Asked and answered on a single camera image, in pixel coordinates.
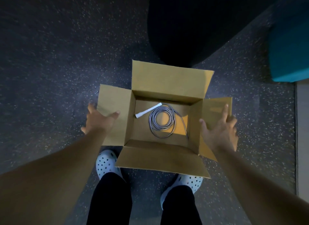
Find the cardboard box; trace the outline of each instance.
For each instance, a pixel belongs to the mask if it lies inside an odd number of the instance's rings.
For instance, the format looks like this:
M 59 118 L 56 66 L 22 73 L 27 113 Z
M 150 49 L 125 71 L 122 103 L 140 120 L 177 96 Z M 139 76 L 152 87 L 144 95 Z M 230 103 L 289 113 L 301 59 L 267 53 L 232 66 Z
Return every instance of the cardboard box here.
M 213 160 L 216 158 L 203 142 L 199 119 L 203 118 L 208 128 L 213 128 L 221 118 L 224 105 L 229 104 L 229 115 L 232 105 L 230 97 L 204 99 L 213 73 L 133 60 L 131 90 L 101 84 L 98 111 L 103 115 L 121 111 L 103 143 L 124 146 L 116 166 L 210 178 L 200 155 Z M 174 133 L 165 139 L 151 133 L 148 123 L 150 113 L 138 119 L 134 117 L 134 114 L 159 102 L 170 104 L 181 114 L 188 139 L 178 116 Z M 158 122 L 166 121 L 166 114 L 158 117 Z

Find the hand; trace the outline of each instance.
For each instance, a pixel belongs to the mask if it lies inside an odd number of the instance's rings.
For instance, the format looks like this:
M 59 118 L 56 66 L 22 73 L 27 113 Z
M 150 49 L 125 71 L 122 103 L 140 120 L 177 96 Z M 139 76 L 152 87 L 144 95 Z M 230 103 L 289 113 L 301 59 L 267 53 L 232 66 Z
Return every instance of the hand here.
M 234 116 L 227 117 L 228 107 L 226 104 L 222 109 L 222 118 L 213 130 L 207 129 L 205 121 L 200 119 L 203 140 L 213 152 L 219 148 L 237 150 L 238 136 L 235 127 L 237 119 Z
M 120 111 L 116 111 L 105 117 L 90 103 L 88 104 L 88 110 L 86 127 L 81 127 L 82 132 L 85 134 L 94 129 L 104 129 L 107 133 L 110 132 L 114 125 L 114 121 L 120 114 Z

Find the person's right arm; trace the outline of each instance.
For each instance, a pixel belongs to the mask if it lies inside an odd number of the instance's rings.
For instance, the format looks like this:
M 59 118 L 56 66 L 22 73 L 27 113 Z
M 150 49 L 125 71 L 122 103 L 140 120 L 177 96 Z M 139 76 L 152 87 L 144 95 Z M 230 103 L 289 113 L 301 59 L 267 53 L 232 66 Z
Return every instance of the person's right arm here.
M 227 121 L 226 105 L 222 119 L 213 130 L 204 120 L 202 136 L 229 179 L 234 192 L 252 224 L 309 224 L 309 204 L 286 191 L 245 163 L 235 152 L 237 120 Z

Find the gray cord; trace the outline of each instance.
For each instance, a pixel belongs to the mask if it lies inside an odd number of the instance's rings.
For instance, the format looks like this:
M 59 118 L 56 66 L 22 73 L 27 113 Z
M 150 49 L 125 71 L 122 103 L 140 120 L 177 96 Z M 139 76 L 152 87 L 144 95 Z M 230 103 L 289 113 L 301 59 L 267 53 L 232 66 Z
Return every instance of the gray cord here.
M 159 113 L 166 113 L 168 115 L 168 122 L 165 125 L 159 125 L 156 121 L 157 115 Z M 176 127 L 176 118 L 175 118 L 175 114 L 177 114 L 178 116 L 180 116 L 185 132 L 186 132 L 186 136 L 188 138 L 188 134 L 187 134 L 187 129 L 186 129 L 186 125 L 184 124 L 184 121 L 181 117 L 181 115 L 172 108 L 172 106 L 170 106 L 169 104 L 166 103 L 162 103 L 162 106 L 156 107 L 154 110 L 151 111 L 151 113 L 149 114 L 149 127 L 151 132 L 153 133 L 154 136 L 160 138 L 160 139 L 164 139 L 167 138 L 169 136 L 171 136 L 174 133 L 175 127 Z M 158 136 L 157 134 L 154 133 L 154 130 L 156 131 L 165 131 L 170 129 L 173 126 L 172 131 L 164 137 Z

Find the shoe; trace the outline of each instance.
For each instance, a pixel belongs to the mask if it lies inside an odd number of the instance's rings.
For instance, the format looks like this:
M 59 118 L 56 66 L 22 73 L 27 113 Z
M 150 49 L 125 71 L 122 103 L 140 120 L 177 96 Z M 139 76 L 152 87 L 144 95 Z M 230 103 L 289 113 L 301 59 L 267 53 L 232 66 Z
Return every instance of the shoe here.
M 103 175 L 108 172 L 114 172 L 123 179 L 120 168 L 115 167 L 116 161 L 116 154 L 112 150 L 104 150 L 99 153 L 95 163 L 95 168 L 99 179 L 101 179 Z
M 193 194 L 200 188 L 202 184 L 203 178 L 199 176 L 192 176 L 192 175 L 182 175 L 179 174 L 174 184 L 167 188 L 163 194 L 161 195 L 161 208 L 163 209 L 163 202 L 165 201 L 166 196 L 168 195 L 169 191 L 177 186 L 186 185 L 191 188 Z

